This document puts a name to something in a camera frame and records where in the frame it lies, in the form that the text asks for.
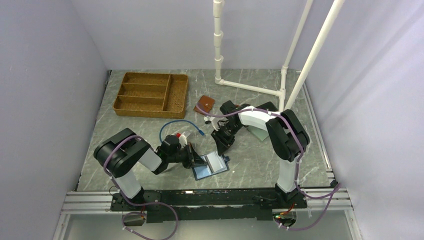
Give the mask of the blue leather card holder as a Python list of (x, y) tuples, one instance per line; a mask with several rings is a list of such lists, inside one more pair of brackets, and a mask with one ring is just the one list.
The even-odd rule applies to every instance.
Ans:
[(224, 154), (219, 155), (217, 151), (204, 154), (201, 156), (201, 159), (205, 162), (205, 165), (195, 166), (192, 169), (196, 181), (226, 172), (230, 169), (228, 165), (230, 158)]

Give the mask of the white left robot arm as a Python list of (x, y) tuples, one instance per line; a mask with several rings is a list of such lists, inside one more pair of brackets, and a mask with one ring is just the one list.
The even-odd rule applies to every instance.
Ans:
[(141, 136), (125, 128), (100, 143), (93, 157), (124, 196), (124, 204), (137, 210), (146, 202), (144, 189), (133, 171), (137, 163), (155, 175), (165, 171), (170, 163), (180, 163), (186, 169), (207, 165), (190, 142), (182, 144), (181, 140), (180, 135), (167, 135), (160, 146), (153, 149)]

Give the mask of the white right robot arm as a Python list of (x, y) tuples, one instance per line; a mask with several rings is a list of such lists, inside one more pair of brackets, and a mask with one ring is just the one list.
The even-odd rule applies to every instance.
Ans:
[(217, 129), (211, 133), (218, 154), (223, 154), (234, 144), (235, 135), (242, 127), (266, 131), (280, 159), (275, 200), (280, 207), (289, 207), (299, 193), (299, 161), (310, 143), (309, 135), (295, 113), (290, 109), (278, 112), (263, 106), (235, 105), (230, 100), (220, 110), (223, 115), (219, 117)]

